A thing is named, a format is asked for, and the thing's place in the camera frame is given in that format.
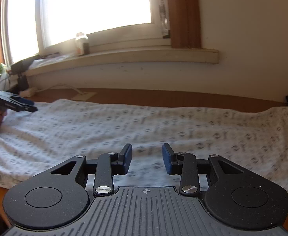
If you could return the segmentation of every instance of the metal pin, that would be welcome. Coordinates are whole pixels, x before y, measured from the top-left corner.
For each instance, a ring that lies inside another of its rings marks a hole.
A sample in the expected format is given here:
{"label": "metal pin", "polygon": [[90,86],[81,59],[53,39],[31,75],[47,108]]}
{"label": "metal pin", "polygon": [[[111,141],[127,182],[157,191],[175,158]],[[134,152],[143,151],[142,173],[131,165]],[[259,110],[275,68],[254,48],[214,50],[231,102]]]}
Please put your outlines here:
{"label": "metal pin", "polygon": [[98,186],[96,188],[96,192],[98,192],[99,194],[107,194],[110,191],[111,191],[111,188],[109,186],[106,186],[106,185]]}
{"label": "metal pin", "polygon": [[186,185],[182,187],[182,191],[187,193],[187,194],[193,194],[197,192],[197,187],[194,185]]}

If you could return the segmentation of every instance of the white blanket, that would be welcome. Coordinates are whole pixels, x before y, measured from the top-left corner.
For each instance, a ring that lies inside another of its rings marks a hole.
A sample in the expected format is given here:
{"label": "white blanket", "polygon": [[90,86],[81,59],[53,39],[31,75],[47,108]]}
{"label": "white blanket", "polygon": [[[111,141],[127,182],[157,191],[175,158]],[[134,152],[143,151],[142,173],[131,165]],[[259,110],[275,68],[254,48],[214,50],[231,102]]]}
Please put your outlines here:
{"label": "white blanket", "polygon": [[[77,154],[95,159],[133,146],[126,176],[117,186],[178,186],[161,148],[200,159],[219,154],[288,191],[288,107],[259,113],[212,108],[101,105],[58,100],[37,103],[38,112],[9,112],[0,128],[0,186],[10,188]],[[93,176],[87,189],[92,187]]]}

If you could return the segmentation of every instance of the bottle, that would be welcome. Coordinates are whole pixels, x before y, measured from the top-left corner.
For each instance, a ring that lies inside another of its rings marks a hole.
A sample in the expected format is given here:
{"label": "bottle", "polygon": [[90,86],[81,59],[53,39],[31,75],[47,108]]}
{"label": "bottle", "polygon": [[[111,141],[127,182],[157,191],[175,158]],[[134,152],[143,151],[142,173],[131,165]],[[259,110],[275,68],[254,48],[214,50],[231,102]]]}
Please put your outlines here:
{"label": "bottle", "polygon": [[77,55],[86,55],[89,54],[89,41],[87,35],[83,32],[76,34],[76,47],[77,47]]}

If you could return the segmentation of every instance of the wooden table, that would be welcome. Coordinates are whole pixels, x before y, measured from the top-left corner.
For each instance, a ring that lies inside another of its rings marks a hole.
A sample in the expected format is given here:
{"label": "wooden table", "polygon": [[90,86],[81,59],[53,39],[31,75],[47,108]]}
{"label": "wooden table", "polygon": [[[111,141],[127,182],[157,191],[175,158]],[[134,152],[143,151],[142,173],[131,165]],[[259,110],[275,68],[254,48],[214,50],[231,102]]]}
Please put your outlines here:
{"label": "wooden table", "polygon": [[[261,112],[271,107],[285,106],[285,103],[241,98],[227,95],[205,94],[163,90],[120,90],[120,89],[81,89],[96,92],[87,101],[101,104],[130,104],[158,107],[213,107],[234,109],[241,112]],[[72,89],[46,90],[31,99],[40,102],[53,102],[60,98],[71,99],[77,93]],[[9,225],[2,208],[2,200],[7,189],[0,187],[0,214]],[[288,230],[288,217],[284,224]]]}

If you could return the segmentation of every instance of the white window frame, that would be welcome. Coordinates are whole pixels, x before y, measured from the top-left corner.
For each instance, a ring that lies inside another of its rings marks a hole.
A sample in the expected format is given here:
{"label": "white window frame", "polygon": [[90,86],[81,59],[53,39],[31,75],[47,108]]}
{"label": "white window frame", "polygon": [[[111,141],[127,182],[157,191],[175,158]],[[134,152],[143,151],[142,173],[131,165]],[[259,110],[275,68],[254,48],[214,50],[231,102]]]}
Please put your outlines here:
{"label": "white window frame", "polygon": [[[8,0],[2,0],[1,3],[1,37],[5,63],[12,64],[7,28],[7,1]],[[117,27],[87,34],[91,52],[142,46],[170,45],[170,39],[165,39],[162,36],[159,5],[163,4],[163,1],[167,0],[150,0],[151,23]],[[73,52],[75,50],[75,37],[48,47],[45,45],[44,35],[42,34],[43,22],[41,20],[41,16],[44,14],[41,8],[41,0],[35,0],[39,55],[44,56],[56,52],[60,52],[61,54]]]}

